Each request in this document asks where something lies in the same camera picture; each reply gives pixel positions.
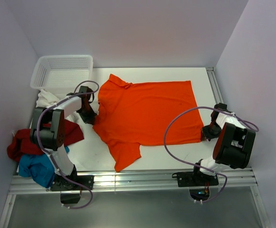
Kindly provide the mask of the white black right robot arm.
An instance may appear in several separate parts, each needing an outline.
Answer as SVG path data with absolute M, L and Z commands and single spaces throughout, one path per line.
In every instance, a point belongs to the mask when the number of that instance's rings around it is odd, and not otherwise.
M 210 124 L 201 129 L 201 134 L 203 140 L 217 139 L 217 142 L 212 155 L 197 162 L 199 167 L 191 174 L 196 185 L 204 184 L 227 168 L 246 168 L 256 137 L 256 132 L 241 124 L 226 104 L 218 103 L 214 109 Z

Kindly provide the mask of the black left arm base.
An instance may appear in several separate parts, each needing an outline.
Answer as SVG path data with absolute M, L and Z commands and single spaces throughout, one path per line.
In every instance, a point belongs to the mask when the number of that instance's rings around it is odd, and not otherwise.
M 94 176 L 93 175 L 79 175 L 75 178 L 75 182 L 88 187 L 90 190 L 93 188 Z M 74 205 L 81 199 L 82 191 L 85 190 L 81 185 L 69 182 L 59 175 L 55 175 L 55 179 L 50 187 L 50 191 L 60 192 L 60 201 L 63 204 Z

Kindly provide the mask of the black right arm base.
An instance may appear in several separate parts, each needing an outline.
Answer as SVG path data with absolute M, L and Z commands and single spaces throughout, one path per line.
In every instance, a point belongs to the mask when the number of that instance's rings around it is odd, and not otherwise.
M 183 187 L 197 187 L 197 189 L 189 189 L 190 196 L 194 200 L 208 200 L 210 197 L 210 186 L 218 186 L 217 176 L 203 174 L 200 171 L 176 172 L 172 174 L 172 178 L 177 179 L 177 185 Z

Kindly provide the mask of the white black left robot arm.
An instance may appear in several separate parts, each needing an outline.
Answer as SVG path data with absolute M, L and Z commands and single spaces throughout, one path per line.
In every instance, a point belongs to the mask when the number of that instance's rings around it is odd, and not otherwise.
M 69 93 L 64 99 L 49 107 L 36 107 L 30 130 L 30 140 L 45 153 L 55 173 L 62 178 L 62 185 L 73 190 L 79 185 L 77 170 L 64 147 L 65 118 L 78 113 L 86 124 L 95 123 L 96 113 L 91 107 L 94 101 L 91 88 L 80 86 L 77 93 Z

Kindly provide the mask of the orange t shirt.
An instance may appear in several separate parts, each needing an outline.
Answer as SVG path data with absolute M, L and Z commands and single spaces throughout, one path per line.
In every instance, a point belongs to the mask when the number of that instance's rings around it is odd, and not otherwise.
M 111 74 L 98 93 L 93 126 L 117 172 L 141 158 L 140 146 L 201 142 L 203 122 L 190 81 L 129 83 Z

